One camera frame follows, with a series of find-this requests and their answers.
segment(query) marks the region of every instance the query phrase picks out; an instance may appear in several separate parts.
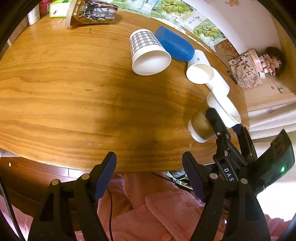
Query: black cable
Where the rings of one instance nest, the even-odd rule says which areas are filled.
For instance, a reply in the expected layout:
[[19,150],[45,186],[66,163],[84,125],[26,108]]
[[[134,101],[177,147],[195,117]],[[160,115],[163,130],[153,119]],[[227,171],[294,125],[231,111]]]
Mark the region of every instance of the black cable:
[[112,235],[112,229],[111,229],[111,219],[112,219],[112,195],[111,195],[111,192],[109,190],[109,188],[107,188],[109,194],[110,194],[110,200],[111,200],[111,208],[110,208],[110,219],[109,219],[109,233],[110,233],[110,238],[111,238],[111,241],[114,241],[113,239],[113,235]]
[[175,184],[174,181],[172,181],[172,180],[170,180],[170,179],[167,179],[167,178],[165,178],[165,177],[162,177],[162,176],[160,176],[160,175],[158,175],[158,174],[156,174],[156,173],[154,173],[154,172],[153,172],[152,174],[154,174],[154,175],[156,175],[156,176],[158,176],[158,177],[161,177],[161,178],[163,178],[163,179],[166,179],[167,181],[170,181],[170,182],[172,182],[172,183]]
[[25,241],[25,238],[24,238],[24,236],[22,234],[22,231],[20,230],[20,227],[19,227],[19,225],[17,223],[15,213],[14,213],[14,211],[12,209],[12,205],[10,203],[10,200],[9,200],[9,197],[8,197],[8,194],[7,194],[7,191],[6,191],[6,188],[4,186],[4,183],[3,183],[3,180],[1,178],[1,176],[0,176],[0,190],[2,192],[2,196],[3,196],[4,200],[5,200],[6,207],[8,209],[10,218],[11,218],[13,226],[14,226],[16,232],[17,232],[17,235],[18,235],[18,237],[20,238],[21,241]]

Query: paper cup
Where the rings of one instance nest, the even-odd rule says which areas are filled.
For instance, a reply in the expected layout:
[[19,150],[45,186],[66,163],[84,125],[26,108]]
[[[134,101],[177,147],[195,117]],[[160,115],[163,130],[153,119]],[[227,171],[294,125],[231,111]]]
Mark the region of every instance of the paper cup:
[[138,75],[153,75],[171,63],[170,54],[148,29],[139,29],[130,36],[132,70]]
[[221,76],[221,74],[214,68],[213,72],[214,72],[214,76],[213,78],[206,83],[205,85],[211,90],[214,87],[216,87],[217,89],[219,89],[221,92],[223,92],[224,94],[228,95],[230,88],[229,85],[226,83],[226,81],[223,79],[223,77]]
[[204,143],[215,136],[214,130],[205,116],[208,108],[216,109],[227,128],[232,128],[242,122],[239,112],[231,100],[224,93],[213,88],[188,122],[188,130],[197,142]]
[[211,90],[217,87],[228,95],[229,86],[220,73],[210,66],[210,63],[201,50],[195,50],[192,60],[188,62],[187,78],[195,84],[206,84]]

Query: poster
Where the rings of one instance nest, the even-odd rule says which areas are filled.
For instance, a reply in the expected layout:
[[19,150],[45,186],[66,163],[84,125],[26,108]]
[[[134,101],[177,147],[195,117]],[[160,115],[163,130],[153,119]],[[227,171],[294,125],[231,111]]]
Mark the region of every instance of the poster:
[[178,0],[158,0],[151,11],[151,17],[164,19],[183,27],[184,22],[196,11],[195,8]]
[[136,13],[145,17],[150,17],[151,10],[157,0],[106,0],[104,2],[112,3],[120,10]]
[[209,19],[203,20],[200,17],[193,22],[185,23],[184,27],[215,52],[214,46],[226,39],[225,35]]
[[230,69],[228,61],[239,56],[233,45],[228,39],[225,39],[224,41],[215,45],[214,48],[216,52],[213,51],[213,53],[227,66],[227,68]]

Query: screw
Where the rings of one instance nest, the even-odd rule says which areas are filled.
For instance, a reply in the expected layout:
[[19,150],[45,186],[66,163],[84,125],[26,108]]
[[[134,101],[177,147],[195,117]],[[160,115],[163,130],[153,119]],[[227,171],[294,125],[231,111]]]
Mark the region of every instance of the screw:
[[89,174],[83,174],[81,177],[83,180],[89,179]]
[[248,180],[245,179],[245,178],[242,178],[242,179],[241,179],[241,183],[242,183],[242,184],[248,184]]
[[211,173],[210,174],[210,178],[217,179],[218,178],[218,175],[216,173]]
[[59,184],[59,180],[58,179],[54,179],[53,181],[52,181],[52,185],[58,185]]

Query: pink blanket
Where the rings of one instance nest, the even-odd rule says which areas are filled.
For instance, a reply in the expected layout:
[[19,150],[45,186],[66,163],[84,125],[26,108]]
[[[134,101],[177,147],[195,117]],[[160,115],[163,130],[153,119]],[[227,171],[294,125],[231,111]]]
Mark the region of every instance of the pink blanket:
[[[203,206],[190,193],[151,173],[115,174],[109,184],[112,194],[112,234],[115,241],[187,241],[190,239],[201,216]],[[0,209],[14,229],[2,196]],[[17,221],[25,239],[33,218],[14,208]],[[100,199],[98,215],[109,236],[110,195]],[[266,215],[266,221],[275,241],[290,221]],[[215,241],[221,240],[225,229],[221,219]],[[78,240],[84,240],[76,232]]]

